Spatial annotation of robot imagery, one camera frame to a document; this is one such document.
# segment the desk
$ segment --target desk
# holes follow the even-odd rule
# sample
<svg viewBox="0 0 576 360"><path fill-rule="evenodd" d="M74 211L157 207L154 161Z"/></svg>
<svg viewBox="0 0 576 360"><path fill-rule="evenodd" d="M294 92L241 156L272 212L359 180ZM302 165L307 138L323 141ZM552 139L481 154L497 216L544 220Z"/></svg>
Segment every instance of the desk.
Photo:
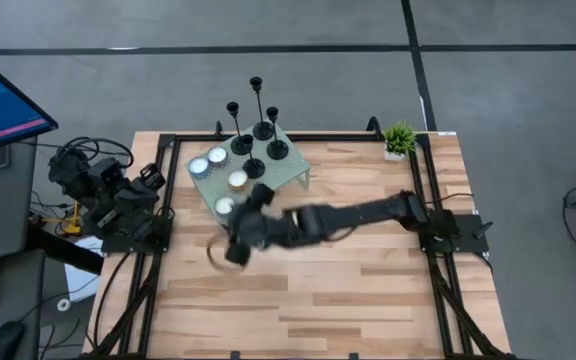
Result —
<svg viewBox="0 0 576 360"><path fill-rule="evenodd" d="M129 177L154 161L158 138L154 132L135 135ZM430 141L442 197L470 192L457 137L430 134ZM425 255L417 235L394 221L362 227L335 244L256 252L239 275L215 271L206 259L206 243L225 234L183 166L214 145L182 142L172 196L177 216L163 258L149 358L227 358L233 350L241 351L242 358L344 359L351 352L373 359L443 357ZM298 184L281 188L274 210L308 202L348 205L414 189L410 163L385 161L383 143L309 141L297 146L312 165L310 189ZM424 173L423 158L419 163ZM162 171L168 173L166 166ZM455 197L444 207L470 213L474 204ZM98 294L121 257L105 260ZM125 308L134 257L112 284L100 336ZM471 254L457 254L455 261L466 309L497 347L509 351L490 270ZM459 351L454 314L448 313ZM131 351L137 348L140 326L138 313Z"/></svg>
<svg viewBox="0 0 576 360"><path fill-rule="evenodd" d="M36 138L26 140L35 142ZM0 256L26 247L28 207L35 169L35 148L10 145L10 166L0 170Z"/></svg>
<svg viewBox="0 0 576 360"><path fill-rule="evenodd" d="M41 301L44 281L44 252L26 251L0 259L0 327L19 320ZM36 360L39 343L40 309L24 319L24 336L15 354L16 360Z"/></svg>

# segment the small green plant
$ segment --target small green plant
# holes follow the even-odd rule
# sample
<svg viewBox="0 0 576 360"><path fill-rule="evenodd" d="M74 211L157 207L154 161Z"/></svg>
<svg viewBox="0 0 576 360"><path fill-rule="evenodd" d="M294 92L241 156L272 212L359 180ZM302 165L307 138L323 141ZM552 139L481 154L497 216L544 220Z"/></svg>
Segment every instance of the small green plant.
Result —
<svg viewBox="0 0 576 360"><path fill-rule="evenodd" d="M389 153L408 155L415 150L415 133L406 123L399 123L386 130L384 138Z"/></svg>

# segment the computer mouse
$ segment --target computer mouse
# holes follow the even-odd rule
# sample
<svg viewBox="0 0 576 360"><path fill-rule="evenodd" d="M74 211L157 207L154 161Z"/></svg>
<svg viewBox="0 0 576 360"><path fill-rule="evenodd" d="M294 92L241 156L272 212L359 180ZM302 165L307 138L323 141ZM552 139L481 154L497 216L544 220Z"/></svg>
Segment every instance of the computer mouse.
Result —
<svg viewBox="0 0 576 360"><path fill-rule="evenodd" d="M24 335L24 324L9 321L0 327L0 360L12 360Z"/></svg>

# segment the black candle holder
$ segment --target black candle holder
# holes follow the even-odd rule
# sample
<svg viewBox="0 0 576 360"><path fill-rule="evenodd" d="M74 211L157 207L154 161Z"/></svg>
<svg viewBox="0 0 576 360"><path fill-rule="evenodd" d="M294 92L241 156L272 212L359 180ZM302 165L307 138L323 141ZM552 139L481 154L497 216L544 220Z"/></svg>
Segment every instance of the black candle holder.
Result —
<svg viewBox="0 0 576 360"><path fill-rule="evenodd" d="M272 130L275 135L275 140L271 141L266 147L266 154L273 160L281 160L288 156L290 152L290 148L285 141L277 139L277 116L279 115L279 110L276 107L269 107L266 110L266 115L268 115L268 119L272 122Z"/></svg>
<svg viewBox="0 0 576 360"><path fill-rule="evenodd" d="M255 138L258 140L268 140L272 137L273 134L273 129L272 129L272 124L269 123L268 121L264 121L264 117L261 114L261 83L263 82L263 80L261 80L260 77L253 77L252 79L250 79L250 85L252 86L252 90L255 92L255 94L257 95L257 108L259 109L259 122L257 124L255 124L255 126L252 129L252 133L253 135L255 135Z"/></svg>
<svg viewBox="0 0 576 360"><path fill-rule="evenodd" d="M230 142L230 149L236 155L246 155L252 151L253 138L252 135L241 136L239 132L239 122L237 121L237 115L239 114L239 104L231 101L226 105L226 109L230 116L235 120L235 127L237 128L237 137L232 139Z"/></svg>
<svg viewBox="0 0 576 360"><path fill-rule="evenodd" d="M250 159L246 160L242 169L244 169L249 179L259 179L266 172L266 165L263 161L253 158L252 154L250 154Z"/></svg>

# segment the potted plant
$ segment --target potted plant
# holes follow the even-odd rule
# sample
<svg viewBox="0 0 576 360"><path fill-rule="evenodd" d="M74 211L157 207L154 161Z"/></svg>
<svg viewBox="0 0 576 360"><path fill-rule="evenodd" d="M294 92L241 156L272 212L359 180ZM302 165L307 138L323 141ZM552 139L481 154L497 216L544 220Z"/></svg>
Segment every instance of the potted plant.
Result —
<svg viewBox="0 0 576 360"><path fill-rule="evenodd" d="M401 161L415 150L415 133L406 123L399 123L384 132L386 151L384 159Z"/></svg>

